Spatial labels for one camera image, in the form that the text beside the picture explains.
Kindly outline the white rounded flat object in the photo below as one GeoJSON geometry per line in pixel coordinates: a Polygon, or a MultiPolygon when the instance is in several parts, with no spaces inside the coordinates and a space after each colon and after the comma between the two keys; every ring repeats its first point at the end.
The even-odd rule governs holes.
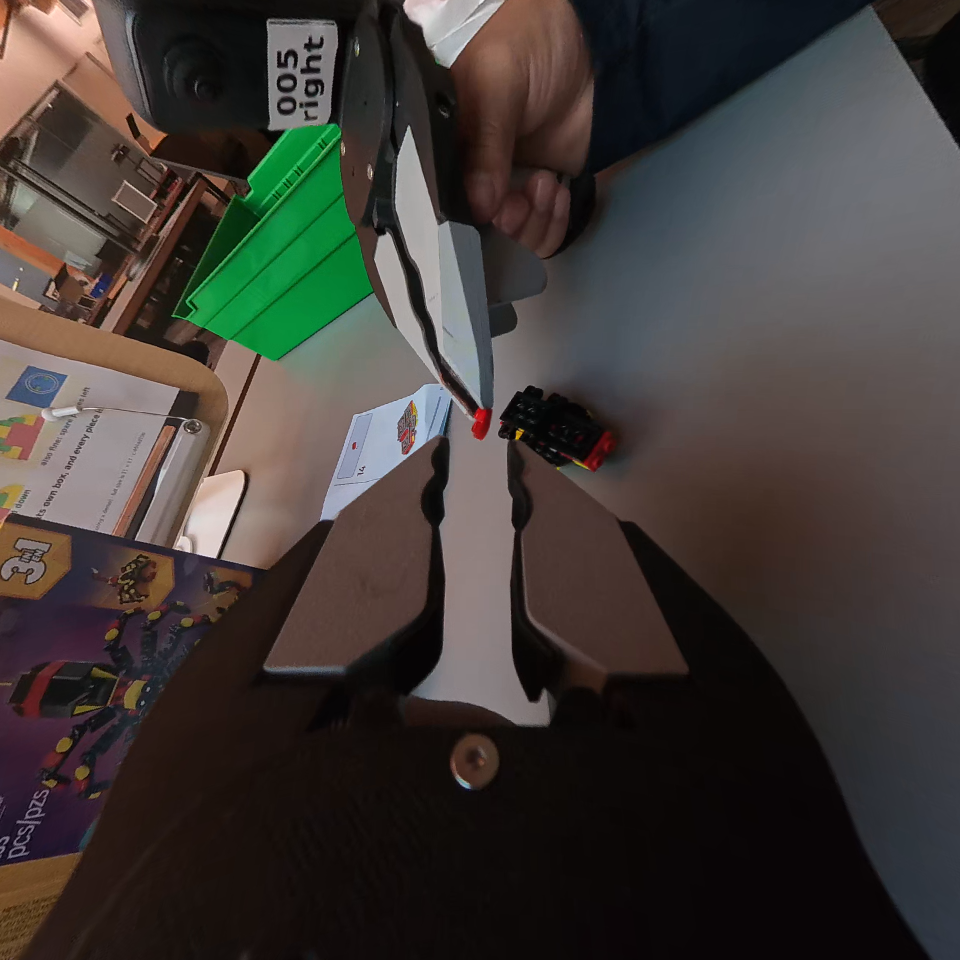
{"type": "Polygon", "coordinates": [[[245,471],[205,477],[186,513],[174,549],[206,558],[222,558],[249,486],[245,471]]]}

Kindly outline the purple lego set box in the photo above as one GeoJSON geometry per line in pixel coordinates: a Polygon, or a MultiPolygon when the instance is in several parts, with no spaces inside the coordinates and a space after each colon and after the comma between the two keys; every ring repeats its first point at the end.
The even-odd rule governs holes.
{"type": "Polygon", "coordinates": [[[263,575],[112,534],[2,519],[2,866],[82,849],[153,703],[263,575]]]}

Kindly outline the green plastic bin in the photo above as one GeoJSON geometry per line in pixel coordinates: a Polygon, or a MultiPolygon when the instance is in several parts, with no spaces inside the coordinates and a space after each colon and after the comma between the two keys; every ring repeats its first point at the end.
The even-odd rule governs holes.
{"type": "Polygon", "coordinates": [[[288,130],[233,197],[173,317],[280,360],[372,294],[338,126],[288,130]]]}

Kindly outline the wooden shelving unit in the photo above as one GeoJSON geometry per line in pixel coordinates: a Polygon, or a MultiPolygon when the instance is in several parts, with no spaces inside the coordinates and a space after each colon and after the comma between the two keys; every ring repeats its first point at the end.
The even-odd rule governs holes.
{"type": "Polygon", "coordinates": [[[89,320],[91,327],[185,353],[217,340],[198,326],[174,316],[186,286],[234,196],[246,194],[230,181],[189,174],[170,183],[164,203],[143,228],[89,320]]]}

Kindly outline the person's right hand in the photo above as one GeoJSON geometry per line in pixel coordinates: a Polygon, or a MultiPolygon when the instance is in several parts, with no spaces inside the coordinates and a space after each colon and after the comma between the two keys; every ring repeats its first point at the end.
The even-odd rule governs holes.
{"type": "Polygon", "coordinates": [[[508,1],[454,62],[466,198],[540,258],[563,245],[567,181],[586,169],[594,73],[586,37],[566,1],[508,1]]]}

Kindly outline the black red lego assembly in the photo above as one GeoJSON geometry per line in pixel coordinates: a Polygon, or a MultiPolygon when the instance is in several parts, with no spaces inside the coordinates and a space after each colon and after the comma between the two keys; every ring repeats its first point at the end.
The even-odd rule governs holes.
{"type": "Polygon", "coordinates": [[[498,436],[522,443],[559,469],[597,472],[618,449],[615,434],[582,405],[536,386],[517,391],[500,415],[498,436]]]}

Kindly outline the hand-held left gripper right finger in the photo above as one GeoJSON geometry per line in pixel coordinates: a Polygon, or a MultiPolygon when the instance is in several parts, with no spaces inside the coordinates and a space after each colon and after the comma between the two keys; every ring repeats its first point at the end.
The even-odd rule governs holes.
{"type": "Polygon", "coordinates": [[[527,699],[688,678],[620,520],[515,440],[507,483],[511,654],[527,699]]]}

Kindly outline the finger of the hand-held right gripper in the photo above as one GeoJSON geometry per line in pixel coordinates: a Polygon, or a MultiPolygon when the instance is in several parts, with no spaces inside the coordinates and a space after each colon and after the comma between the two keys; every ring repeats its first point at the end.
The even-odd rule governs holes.
{"type": "Polygon", "coordinates": [[[493,338],[516,326],[513,303],[546,289],[544,262],[495,227],[439,219],[408,126],[392,175],[391,233],[418,272],[439,351],[479,408],[493,409],[493,338]]]}
{"type": "Polygon", "coordinates": [[[373,262],[396,328],[438,383],[473,418],[479,407],[440,352],[437,328],[426,307],[424,286],[416,267],[402,252],[394,234],[377,234],[373,262]]]}

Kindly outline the lego instruction booklet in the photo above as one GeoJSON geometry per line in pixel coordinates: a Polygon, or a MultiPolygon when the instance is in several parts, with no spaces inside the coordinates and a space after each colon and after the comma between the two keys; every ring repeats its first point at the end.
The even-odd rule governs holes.
{"type": "Polygon", "coordinates": [[[328,486],[320,520],[330,522],[427,442],[447,432],[452,397],[439,385],[355,414],[328,486]]]}

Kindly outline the person's right forearm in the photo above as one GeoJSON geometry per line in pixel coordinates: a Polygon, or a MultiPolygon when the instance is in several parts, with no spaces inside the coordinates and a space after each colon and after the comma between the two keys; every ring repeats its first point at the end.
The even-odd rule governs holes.
{"type": "Polygon", "coordinates": [[[593,74],[592,174],[678,132],[865,1],[576,1],[593,74]]]}

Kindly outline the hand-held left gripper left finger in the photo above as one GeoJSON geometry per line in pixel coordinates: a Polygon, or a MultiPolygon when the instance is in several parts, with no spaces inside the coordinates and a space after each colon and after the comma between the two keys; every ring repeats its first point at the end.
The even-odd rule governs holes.
{"type": "Polygon", "coordinates": [[[414,691],[443,647],[450,442],[432,438],[325,525],[263,664],[271,678],[414,691]]]}

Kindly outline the printed instruction sheet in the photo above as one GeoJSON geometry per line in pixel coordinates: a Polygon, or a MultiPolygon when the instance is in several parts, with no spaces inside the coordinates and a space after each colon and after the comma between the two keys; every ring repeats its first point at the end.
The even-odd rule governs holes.
{"type": "Polygon", "coordinates": [[[2,519],[119,532],[180,398],[176,387],[2,342],[2,519]]]}

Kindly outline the wooden clipboard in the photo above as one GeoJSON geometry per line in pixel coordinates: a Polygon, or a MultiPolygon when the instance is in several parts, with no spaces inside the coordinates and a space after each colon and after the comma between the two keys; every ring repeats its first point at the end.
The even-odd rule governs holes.
{"type": "Polygon", "coordinates": [[[181,398],[175,402],[174,411],[168,414],[174,426],[164,428],[163,436],[157,442],[137,484],[133,495],[135,510],[132,518],[121,519],[119,532],[110,535],[139,541],[138,527],[146,513],[147,500],[153,491],[163,455],[171,445],[175,429],[182,421],[191,418],[204,422],[210,430],[201,468],[196,473],[199,481],[196,496],[229,410],[226,389],[212,370],[181,354],[46,314],[7,297],[2,297],[1,313],[1,347],[3,342],[7,342],[43,354],[148,379],[180,391],[181,398]]]}

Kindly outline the silver clipboard clip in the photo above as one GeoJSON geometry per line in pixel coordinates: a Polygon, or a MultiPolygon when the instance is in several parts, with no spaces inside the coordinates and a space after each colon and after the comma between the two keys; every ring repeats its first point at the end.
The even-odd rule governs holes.
{"type": "Polygon", "coordinates": [[[139,541],[168,546],[179,533],[200,483],[196,474],[202,467],[209,439],[210,427],[196,417],[183,420],[174,429],[136,531],[139,541]]]}

